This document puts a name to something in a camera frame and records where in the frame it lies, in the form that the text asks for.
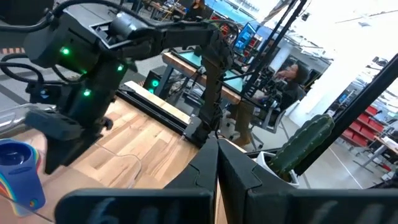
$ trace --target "person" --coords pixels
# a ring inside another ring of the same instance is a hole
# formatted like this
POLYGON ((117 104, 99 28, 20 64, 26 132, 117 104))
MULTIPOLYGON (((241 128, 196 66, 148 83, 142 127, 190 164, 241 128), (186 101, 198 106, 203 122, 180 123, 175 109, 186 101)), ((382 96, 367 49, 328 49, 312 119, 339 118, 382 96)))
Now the person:
POLYGON ((192 5, 189 7, 184 20, 195 21, 197 16, 202 16, 205 11, 205 0, 193 0, 192 5))
MULTIPOLYGON (((280 111, 286 110, 297 100, 303 98, 303 91, 300 88, 308 78, 307 69, 301 64, 294 64, 288 67, 286 70, 278 72, 276 78, 283 78, 287 81, 284 92, 282 93, 282 99, 279 105, 280 111)), ((255 96, 254 100, 258 102, 264 102, 267 96, 255 96)), ((232 105, 230 107, 231 114, 227 116, 229 119, 236 120, 235 131, 240 133, 240 136, 233 142, 238 146, 245 146, 250 143, 250 130, 249 124, 254 113, 254 105, 247 101, 241 101, 238 105, 232 105)), ((276 118, 280 112, 273 111, 270 118, 270 124, 274 124, 276 118)), ((266 111, 260 112, 260 117, 264 118, 266 111)))

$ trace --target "green led light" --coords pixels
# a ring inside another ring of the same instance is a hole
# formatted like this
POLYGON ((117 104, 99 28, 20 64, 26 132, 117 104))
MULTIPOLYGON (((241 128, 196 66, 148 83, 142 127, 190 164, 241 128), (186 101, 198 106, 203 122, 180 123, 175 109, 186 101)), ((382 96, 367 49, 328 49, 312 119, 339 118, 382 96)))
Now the green led light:
POLYGON ((118 72, 120 72, 120 71, 122 71, 123 70, 123 65, 119 65, 119 67, 118 67, 118 72))
POLYGON ((83 95, 84 95, 84 96, 90 96, 90 94, 91 94, 91 90, 85 90, 85 91, 83 92, 83 95))
POLYGON ((63 53, 64 55, 68 55, 70 53, 70 50, 67 49, 66 47, 62 47, 61 48, 61 53, 63 53))
POLYGON ((157 80, 152 80, 152 86, 157 87, 159 85, 159 81, 157 80))

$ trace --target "rainbow cup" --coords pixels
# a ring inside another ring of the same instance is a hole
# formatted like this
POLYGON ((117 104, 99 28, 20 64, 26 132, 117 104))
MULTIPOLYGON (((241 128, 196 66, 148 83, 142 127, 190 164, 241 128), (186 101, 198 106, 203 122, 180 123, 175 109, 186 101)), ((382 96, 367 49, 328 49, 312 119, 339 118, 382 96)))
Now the rainbow cup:
POLYGON ((0 140, 0 194, 16 202, 11 205, 19 217, 30 215, 30 210, 45 204, 37 175, 40 163, 40 154, 32 146, 12 139, 0 140))

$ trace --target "white pot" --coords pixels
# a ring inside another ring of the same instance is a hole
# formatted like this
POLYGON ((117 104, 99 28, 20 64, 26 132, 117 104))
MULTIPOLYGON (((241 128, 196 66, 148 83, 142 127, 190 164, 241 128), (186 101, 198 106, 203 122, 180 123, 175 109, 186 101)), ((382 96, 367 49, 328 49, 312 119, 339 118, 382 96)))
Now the white pot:
MULTIPOLYGON (((264 168, 266 171, 268 171, 268 172, 270 172, 271 174, 274 174, 276 177, 278 177, 278 175, 276 175, 276 174, 274 173, 274 171, 272 171, 272 169, 268 167, 268 165, 267 165, 267 163, 266 163, 266 160, 264 159, 264 156, 267 156, 267 157, 274 157, 275 154, 269 153, 269 152, 260 152, 259 156, 257 156, 256 162, 257 162, 257 164, 259 164, 262 168, 264 168)), ((295 188, 298 188, 298 187, 300 186, 300 183, 299 183, 299 178, 297 177, 297 174, 294 172, 294 170, 291 170, 291 171, 289 172, 289 174, 290 174, 290 177, 291 177, 291 179, 292 179, 292 182, 291 182, 291 183, 288 182, 288 184, 290 184, 291 186, 293 186, 293 187, 295 187, 295 188)))

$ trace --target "floor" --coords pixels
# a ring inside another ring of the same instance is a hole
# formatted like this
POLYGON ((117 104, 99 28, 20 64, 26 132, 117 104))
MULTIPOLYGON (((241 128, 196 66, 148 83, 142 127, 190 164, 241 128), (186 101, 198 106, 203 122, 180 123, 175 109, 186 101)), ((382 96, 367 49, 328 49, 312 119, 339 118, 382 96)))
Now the floor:
MULTIPOLYGON (((103 20, 111 19, 113 16, 108 14, 108 9, 94 4, 84 4, 81 6, 72 6, 68 9, 84 25, 90 25, 103 20)), ((138 72, 146 76, 149 70, 164 65, 160 56, 137 62, 138 72)), ((35 78, 32 72, 26 72, 21 69, 15 69, 21 75, 29 78, 35 78)), ((43 70, 46 80, 54 80, 57 77, 50 70, 43 70)), ((65 72, 65 76, 70 77, 72 72, 65 72)), ((24 92, 26 84, 11 80, 0 72, 0 111, 13 106, 27 103, 29 95, 24 92)), ((286 127, 287 135, 291 136, 297 130, 297 126, 288 118, 283 118, 283 124, 286 127)), ((227 121, 224 120, 223 133, 233 133, 232 127, 226 127, 227 121)), ((281 147, 288 139, 284 131, 279 128, 275 134, 259 128, 254 128, 254 132, 264 141, 264 149, 281 147)), ((246 146, 247 151, 253 151, 254 148, 246 146)), ((381 181, 383 172, 379 168, 371 167, 374 173, 362 169, 355 164, 353 160, 363 162, 364 156, 355 157, 346 147, 339 144, 332 144, 325 153, 300 177, 301 188, 311 189, 365 189, 381 181)))

